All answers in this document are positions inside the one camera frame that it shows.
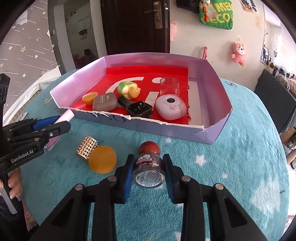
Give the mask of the person's left hand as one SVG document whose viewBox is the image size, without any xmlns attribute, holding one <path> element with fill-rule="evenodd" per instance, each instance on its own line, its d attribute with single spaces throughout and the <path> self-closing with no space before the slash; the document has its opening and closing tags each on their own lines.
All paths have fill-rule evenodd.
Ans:
<svg viewBox="0 0 296 241">
<path fill-rule="evenodd" d="M 10 187 L 9 197 L 13 199 L 15 197 L 20 197 L 23 192 L 23 185 L 21 179 L 21 169 L 20 167 L 13 170 L 8 180 L 8 186 Z"/>
</svg>

